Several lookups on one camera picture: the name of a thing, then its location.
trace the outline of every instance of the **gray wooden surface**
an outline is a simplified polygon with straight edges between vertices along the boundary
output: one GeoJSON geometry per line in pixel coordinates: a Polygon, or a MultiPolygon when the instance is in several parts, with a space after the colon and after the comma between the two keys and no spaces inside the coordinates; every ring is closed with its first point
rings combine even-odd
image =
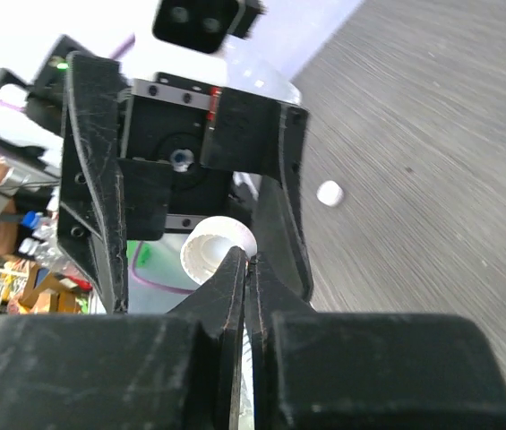
{"type": "Polygon", "coordinates": [[[369,0],[295,84],[315,306],[467,315],[506,376],[506,2],[369,0]]]}

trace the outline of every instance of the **wood grain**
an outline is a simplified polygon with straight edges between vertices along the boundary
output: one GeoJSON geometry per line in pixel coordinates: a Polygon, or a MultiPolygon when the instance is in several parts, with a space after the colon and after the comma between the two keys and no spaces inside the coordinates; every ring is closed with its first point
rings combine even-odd
{"type": "Polygon", "coordinates": [[[296,85],[314,305],[467,315],[506,376],[506,2],[369,0],[296,85]]]}

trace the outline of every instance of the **green object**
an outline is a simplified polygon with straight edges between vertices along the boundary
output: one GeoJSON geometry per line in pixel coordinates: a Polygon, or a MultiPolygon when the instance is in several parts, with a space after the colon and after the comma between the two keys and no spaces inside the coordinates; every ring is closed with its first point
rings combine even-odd
{"type": "Polygon", "coordinates": [[[138,240],[128,240],[127,241],[127,260],[130,264],[135,264],[135,267],[143,267],[143,265],[150,259],[151,257],[151,248],[146,243],[141,245],[142,249],[139,252],[139,256],[137,257],[137,262],[133,262],[132,259],[135,256],[135,251],[137,247],[140,245],[138,240]]]}

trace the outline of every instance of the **person's arm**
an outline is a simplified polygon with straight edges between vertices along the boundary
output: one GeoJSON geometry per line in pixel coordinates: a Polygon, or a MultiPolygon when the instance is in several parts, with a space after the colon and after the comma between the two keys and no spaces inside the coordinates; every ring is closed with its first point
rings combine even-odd
{"type": "MultiPolygon", "coordinates": [[[[0,160],[0,184],[8,173],[8,166],[0,160]]],[[[11,199],[4,208],[5,213],[16,213],[16,207],[11,199]]],[[[13,254],[15,251],[16,238],[18,236],[18,224],[15,222],[0,221],[0,255],[13,254]]]]}

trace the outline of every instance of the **white bottle cap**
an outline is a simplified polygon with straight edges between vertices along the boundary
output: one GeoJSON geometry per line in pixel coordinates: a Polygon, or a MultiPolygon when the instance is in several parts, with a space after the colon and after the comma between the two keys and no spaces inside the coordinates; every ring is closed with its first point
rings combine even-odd
{"type": "Polygon", "coordinates": [[[316,192],[318,200],[327,206],[335,207],[340,204],[344,197],[344,192],[340,185],[334,181],[326,181],[322,184],[316,192]]]}
{"type": "Polygon", "coordinates": [[[181,265],[192,280],[202,285],[233,246],[244,250],[249,259],[257,253],[256,239],[245,224],[229,217],[204,219],[183,244],[181,265]]]}

